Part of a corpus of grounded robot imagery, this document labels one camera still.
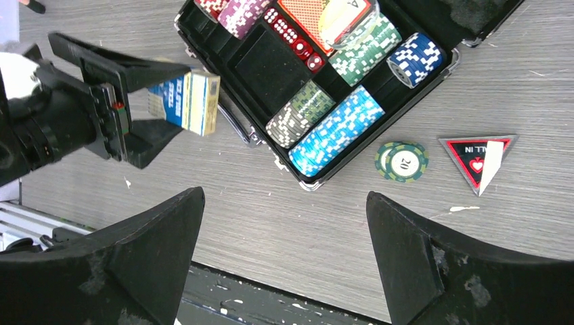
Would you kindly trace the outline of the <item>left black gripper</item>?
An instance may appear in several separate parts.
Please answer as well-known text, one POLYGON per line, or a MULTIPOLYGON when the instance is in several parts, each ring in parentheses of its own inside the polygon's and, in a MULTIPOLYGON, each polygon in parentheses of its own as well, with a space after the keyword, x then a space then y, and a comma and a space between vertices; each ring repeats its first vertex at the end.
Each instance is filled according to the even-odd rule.
POLYGON ((53 54, 78 66, 82 79, 41 60, 40 82, 28 100, 26 142, 40 162, 57 162, 86 148, 103 159, 146 168, 183 131, 161 119, 131 124, 129 93, 191 71, 185 64, 145 60, 61 32, 48 34, 53 54))

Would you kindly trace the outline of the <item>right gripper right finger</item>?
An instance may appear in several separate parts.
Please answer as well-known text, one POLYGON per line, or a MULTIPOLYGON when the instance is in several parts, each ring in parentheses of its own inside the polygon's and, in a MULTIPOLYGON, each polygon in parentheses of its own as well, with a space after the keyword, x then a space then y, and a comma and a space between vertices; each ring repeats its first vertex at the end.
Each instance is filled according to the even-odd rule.
POLYGON ((393 324, 572 324, 573 262, 495 246, 370 192, 366 216, 393 324))

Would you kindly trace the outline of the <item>red triangle all-in button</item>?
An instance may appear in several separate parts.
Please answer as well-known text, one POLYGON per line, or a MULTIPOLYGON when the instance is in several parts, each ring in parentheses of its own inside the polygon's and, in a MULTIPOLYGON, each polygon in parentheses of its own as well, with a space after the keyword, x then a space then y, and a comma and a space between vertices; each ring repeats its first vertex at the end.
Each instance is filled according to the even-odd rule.
POLYGON ((518 138, 519 135, 517 134, 509 134, 474 137, 442 137, 438 140, 474 194, 480 197, 498 172, 498 169, 518 138), (495 164, 497 166, 496 171, 491 167, 487 167, 487 181, 482 185, 483 172, 487 165, 492 165, 491 163, 486 163, 489 142, 500 142, 500 145, 495 145, 495 148, 501 148, 502 151, 500 154, 492 155, 493 158, 500 158, 500 163, 497 162, 495 164))

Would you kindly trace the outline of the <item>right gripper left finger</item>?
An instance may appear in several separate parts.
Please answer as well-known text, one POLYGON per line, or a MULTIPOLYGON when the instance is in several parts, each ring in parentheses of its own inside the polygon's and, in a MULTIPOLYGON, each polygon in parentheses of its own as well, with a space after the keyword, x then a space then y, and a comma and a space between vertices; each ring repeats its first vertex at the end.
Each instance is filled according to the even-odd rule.
POLYGON ((1 254, 2 324, 172 324, 204 212, 189 188, 44 251, 1 254))

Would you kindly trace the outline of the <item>black poker chip case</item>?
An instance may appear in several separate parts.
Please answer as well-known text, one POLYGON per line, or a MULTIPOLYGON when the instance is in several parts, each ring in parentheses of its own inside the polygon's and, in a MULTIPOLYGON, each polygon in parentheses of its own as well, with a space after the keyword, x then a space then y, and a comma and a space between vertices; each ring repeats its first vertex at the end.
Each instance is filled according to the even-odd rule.
POLYGON ((262 19, 243 39, 237 39, 212 21, 200 6, 186 1, 174 26, 195 55, 210 71, 221 77, 221 90, 249 120, 253 130, 276 155, 302 189, 314 191, 383 134, 393 123, 441 84, 460 63, 458 45, 480 45, 521 5, 513 1, 381 1, 384 13, 397 22, 401 32, 423 32, 439 45, 446 61, 410 90, 391 74, 386 64, 368 73, 364 86, 384 110, 384 116, 343 150, 317 175, 303 175, 288 158, 286 149, 265 135, 264 126, 273 114, 308 82, 314 82, 337 102, 350 93, 351 86, 331 66, 313 72, 306 68, 262 19))

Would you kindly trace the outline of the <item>purple poker chip stack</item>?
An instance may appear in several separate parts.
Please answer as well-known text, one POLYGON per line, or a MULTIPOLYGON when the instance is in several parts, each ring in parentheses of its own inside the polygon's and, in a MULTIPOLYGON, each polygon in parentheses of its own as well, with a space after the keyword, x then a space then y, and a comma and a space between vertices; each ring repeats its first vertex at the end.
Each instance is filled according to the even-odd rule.
POLYGON ((271 4, 271 0, 231 0, 217 19, 232 36, 243 39, 271 4))

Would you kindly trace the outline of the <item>blue playing card deck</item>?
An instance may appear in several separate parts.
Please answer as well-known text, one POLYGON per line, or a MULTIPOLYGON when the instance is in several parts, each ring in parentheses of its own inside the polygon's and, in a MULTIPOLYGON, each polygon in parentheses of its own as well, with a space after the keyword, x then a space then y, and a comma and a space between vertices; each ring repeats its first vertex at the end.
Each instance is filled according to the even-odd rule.
POLYGON ((148 88, 148 112, 200 136, 215 132, 220 77, 193 70, 148 88))

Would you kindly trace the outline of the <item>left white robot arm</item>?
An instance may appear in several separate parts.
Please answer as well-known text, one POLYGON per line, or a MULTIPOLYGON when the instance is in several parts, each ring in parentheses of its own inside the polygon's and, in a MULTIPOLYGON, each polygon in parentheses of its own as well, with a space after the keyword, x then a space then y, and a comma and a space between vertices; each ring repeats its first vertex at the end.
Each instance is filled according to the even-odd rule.
POLYGON ((48 39, 82 77, 56 68, 34 43, 2 44, 2 185, 81 148, 142 169, 180 133, 162 119, 133 120, 128 95, 183 76, 189 66, 136 58, 60 32, 48 39))

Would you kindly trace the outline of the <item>dark green chip pile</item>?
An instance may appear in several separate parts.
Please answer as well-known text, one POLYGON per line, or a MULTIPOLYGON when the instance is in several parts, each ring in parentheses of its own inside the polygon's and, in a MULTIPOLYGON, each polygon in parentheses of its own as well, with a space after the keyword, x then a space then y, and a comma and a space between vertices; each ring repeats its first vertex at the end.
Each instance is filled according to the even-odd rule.
POLYGON ((429 162, 424 146, 416 142, 388 142, 374 158, 376 170, 385 178, 410 183, 422 177, 429 162))

